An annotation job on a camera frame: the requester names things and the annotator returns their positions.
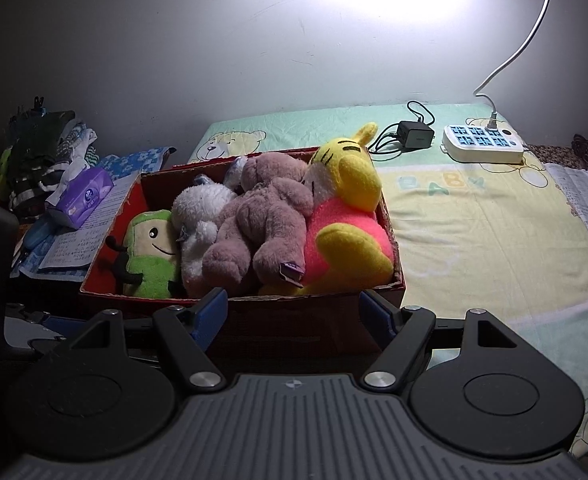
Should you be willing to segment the white bunny plush plaid ears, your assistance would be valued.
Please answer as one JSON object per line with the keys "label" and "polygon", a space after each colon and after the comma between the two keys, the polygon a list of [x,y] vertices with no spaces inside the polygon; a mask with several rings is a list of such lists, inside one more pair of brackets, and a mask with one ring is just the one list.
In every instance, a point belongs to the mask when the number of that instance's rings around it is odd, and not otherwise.
{"label": "white bunny plush plaid ears", "polygon": [[172,203],[172,225],[177,231],[180,248],[181,279],[191,298],[200,298],[207,292],[203,257],[215,243],[218,216],[235,198],[236,193],[231,188],[199,174],[194,185],[185,188]]}

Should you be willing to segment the purple tissue pack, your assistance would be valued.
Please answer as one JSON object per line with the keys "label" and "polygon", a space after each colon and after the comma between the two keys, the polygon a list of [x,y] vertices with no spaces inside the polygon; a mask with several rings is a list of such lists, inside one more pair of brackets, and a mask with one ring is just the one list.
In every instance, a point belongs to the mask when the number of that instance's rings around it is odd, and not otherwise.
{"label": "purple tissue pack", "polygon": [[46,211],[60,226],[78,230],[111,192],[113,186],[112,178],[102,167],[82,170],[70,181],[58,202],[55,205],[49,204]]}

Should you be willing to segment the handwritten notebook left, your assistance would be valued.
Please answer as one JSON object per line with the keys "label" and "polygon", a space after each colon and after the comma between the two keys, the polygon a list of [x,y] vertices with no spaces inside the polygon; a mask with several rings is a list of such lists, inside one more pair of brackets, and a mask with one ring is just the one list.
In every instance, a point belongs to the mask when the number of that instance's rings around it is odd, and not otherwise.
{"label": "handwritten notebook left", "polygon": [[39,265],[40,270],[77,269],[93,262],[96,252],[139,174],[118,179],[86,222],[74,232],[61,234]]}

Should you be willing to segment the green bean plush toy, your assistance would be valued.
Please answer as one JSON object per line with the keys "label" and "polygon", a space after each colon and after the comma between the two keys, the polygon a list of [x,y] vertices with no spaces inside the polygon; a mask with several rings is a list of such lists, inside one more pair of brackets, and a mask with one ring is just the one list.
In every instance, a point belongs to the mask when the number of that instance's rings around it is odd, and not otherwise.
{"label": "green bean plush toy", "polygon": [[172,296],[179,275],[179,250],[169,210],[137,214],[121,243],[110,235],[105,244],[117,254],[113,274],[118,292],[149,299]]}

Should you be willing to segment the white power strip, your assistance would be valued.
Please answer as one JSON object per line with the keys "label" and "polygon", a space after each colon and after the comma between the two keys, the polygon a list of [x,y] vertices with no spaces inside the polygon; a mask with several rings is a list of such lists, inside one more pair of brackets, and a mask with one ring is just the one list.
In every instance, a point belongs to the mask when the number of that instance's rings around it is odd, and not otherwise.
{"label": "white power strip", "polygon": [[525,152],[516,133],[482,126],[448,125],[444,128],[442,143],[453,160],[470,164],[518,165]]}

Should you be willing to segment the pink teddy bear plush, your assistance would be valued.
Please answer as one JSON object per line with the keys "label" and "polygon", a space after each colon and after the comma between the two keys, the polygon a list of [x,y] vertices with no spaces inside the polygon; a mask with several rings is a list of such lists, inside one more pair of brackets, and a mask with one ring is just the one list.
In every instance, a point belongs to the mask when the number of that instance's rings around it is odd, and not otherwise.
{"label": "pink teddy bear plush", "polygon": [[209,285],[229,292],[253,271],[266,287],[300,287],[305,274],[307,220],[314,210],[303,184],[307,162],[282,152],[250,157],[243,169],[243,194],[221,211],[215,243],[203,257]]}

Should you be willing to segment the white fluffy bunny plush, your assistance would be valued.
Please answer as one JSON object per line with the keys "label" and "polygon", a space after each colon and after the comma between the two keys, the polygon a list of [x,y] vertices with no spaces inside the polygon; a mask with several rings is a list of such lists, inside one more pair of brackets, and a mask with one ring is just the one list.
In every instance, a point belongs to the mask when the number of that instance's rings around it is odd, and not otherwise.
{"label": "white fluffy bunny plush", "polygon": [[224,185],[232,191],[241,187],[243,169],[248,161],[245,155],[238,156],[228,167],[224,174]]}

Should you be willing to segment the striped clothes pile left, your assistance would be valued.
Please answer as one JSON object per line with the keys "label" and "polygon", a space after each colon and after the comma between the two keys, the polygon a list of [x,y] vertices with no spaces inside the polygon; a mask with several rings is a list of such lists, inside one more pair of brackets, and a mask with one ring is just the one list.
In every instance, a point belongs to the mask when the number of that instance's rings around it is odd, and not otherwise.
{"label": "striped clothes pile left", "polygon": [[46,209],[64,174],[79,162],[81,169],[96,166],[98,135],[72,110],[49,112],[44,98],[19,107],[9,119],[0,155],[0,206],[19,222],[28,223]]}

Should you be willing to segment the black power adapter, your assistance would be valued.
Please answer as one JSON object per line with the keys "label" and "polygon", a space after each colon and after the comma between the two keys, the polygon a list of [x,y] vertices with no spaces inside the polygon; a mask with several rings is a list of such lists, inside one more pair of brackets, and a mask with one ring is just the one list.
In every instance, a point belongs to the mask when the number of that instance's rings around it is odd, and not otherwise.
{"label": "black power adapter", "polygon": [[431,146],[434,130],[424,122],[402,120],[397,126],[396,138],[404,151],[424,150]]}

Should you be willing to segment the yellow tiger plush toy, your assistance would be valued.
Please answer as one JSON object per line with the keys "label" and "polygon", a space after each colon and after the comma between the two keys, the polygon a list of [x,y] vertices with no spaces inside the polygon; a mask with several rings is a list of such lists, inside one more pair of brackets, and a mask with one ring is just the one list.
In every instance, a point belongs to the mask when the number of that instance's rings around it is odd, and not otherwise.
{"label": "yellow tiger plush toy", "polygon": [[382,182],[367,144],[378,131],[368,122],[353,136],[321,145],[303,184],[314,199],[304,247],[303,295],[359,292],[394,276],[395,252],[376,218]]}

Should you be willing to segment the red cardboard box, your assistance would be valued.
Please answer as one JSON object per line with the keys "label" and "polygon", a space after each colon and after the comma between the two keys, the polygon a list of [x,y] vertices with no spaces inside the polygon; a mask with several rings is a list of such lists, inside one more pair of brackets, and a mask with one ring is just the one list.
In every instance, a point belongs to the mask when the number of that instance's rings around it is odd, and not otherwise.
{"label": "red cardboard box", "polygon": [[382,183],[366,142],[335,138],[303,159],[285,152],[210,166],[193,185],[167,180],[168,209],[122,221],[85,285],[142,300],[228,294],[326,296],[400,283],[378,214]]}

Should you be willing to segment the handwritten paper notebook right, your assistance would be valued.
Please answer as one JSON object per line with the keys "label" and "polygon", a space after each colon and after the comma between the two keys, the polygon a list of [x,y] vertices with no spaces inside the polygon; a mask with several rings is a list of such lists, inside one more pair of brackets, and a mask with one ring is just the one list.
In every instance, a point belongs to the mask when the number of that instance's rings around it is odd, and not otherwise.
{"label": "handwritten paper notebook right", "polygon": [[544,165],[588,230],[588,170]]}

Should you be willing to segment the bear print bed sheet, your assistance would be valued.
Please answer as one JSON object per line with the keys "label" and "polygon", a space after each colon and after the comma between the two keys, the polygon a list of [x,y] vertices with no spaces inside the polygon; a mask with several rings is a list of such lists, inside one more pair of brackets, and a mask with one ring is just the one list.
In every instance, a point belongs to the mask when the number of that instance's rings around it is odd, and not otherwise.
{"label": "bear print bed sheet", "polygon": [[[442,318],[483,308],[569,374],[588,454],[588,230],[544,164],[454,162],[438,143],[378,162],[406,291]],[[224,346],[241,370],[359,370],[374,347],[346,299],[234,302]]]}

